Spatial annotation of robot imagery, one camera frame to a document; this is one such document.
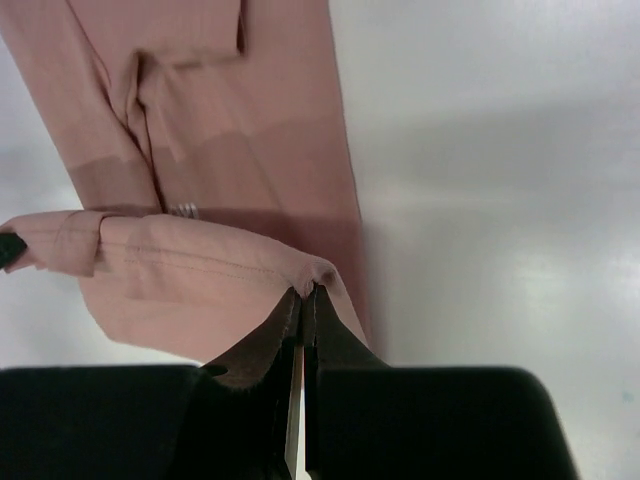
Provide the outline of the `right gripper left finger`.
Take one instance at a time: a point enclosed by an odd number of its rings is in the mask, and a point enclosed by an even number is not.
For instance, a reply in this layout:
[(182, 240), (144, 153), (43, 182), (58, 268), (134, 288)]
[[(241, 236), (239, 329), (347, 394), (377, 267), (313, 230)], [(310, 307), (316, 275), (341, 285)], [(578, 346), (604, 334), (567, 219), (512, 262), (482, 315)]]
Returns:
[(5, 369), (5, 479), (291, 479), (297, 316), (266, 321), (203, 365)]

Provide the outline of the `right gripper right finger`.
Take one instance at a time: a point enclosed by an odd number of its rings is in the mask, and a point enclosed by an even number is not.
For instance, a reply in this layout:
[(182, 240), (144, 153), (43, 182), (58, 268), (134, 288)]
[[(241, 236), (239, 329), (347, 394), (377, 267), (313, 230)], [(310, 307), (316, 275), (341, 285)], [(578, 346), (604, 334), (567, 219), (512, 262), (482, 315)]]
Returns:
[(574, 479), (552, 399), (511, 367), (392, 367), (316, 286), (303, 303), (314, 479)]

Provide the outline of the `pink printed t-shirt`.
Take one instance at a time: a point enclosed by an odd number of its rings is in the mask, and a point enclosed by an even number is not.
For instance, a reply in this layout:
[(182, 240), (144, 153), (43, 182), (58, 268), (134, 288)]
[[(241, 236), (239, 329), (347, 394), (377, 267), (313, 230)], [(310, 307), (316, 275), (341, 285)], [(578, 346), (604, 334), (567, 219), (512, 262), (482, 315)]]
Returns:
[(200, 362), (286, 293), (369, 332), (324, 1), (5, 1), (1, 34), (81, 201), (2, 229), (106, 336)]

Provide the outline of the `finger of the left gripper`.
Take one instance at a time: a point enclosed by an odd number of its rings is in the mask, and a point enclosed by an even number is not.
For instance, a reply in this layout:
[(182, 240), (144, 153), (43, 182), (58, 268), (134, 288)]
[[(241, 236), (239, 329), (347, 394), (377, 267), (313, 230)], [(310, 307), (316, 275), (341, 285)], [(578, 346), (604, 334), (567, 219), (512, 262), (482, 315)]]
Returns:
[(26, 243), (16, 233), (0, 234), (0, 267), (9, 273), (21, 266), (21, 260), (26, 254)]

